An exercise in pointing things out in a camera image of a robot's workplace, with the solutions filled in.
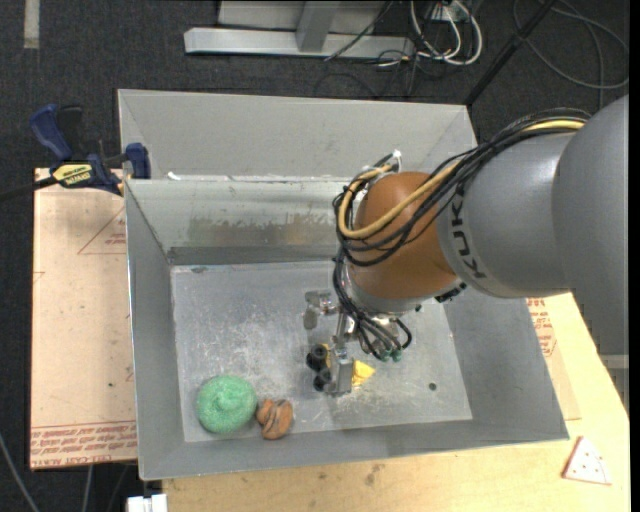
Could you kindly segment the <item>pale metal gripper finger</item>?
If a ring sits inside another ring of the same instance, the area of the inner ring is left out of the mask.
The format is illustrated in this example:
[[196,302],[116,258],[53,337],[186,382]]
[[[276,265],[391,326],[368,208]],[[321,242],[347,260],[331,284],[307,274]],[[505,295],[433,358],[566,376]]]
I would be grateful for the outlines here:
[[330,351],[330,382],[326,391],[331,395],[344,395],[351,392],[355,358],[346,349]]
[[320,316],[337,312],[329,290],[312,290],[305,293],[306,309],[303,313],[303,325],[307,330],[315,329]]

